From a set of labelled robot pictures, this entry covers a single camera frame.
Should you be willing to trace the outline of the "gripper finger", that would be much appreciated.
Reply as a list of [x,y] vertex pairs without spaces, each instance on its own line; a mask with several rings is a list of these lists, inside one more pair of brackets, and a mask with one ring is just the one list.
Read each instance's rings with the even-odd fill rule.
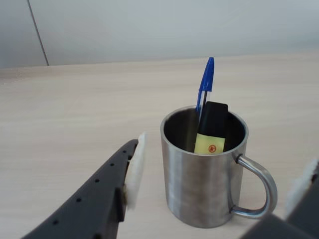
[[26,239],[115,239],[127,210],[136,206],[145,162],[146,134],[116,151]]
[[319,230],[319,160],[309,162],[293,183],[286,202],[286,222],[300,232]]

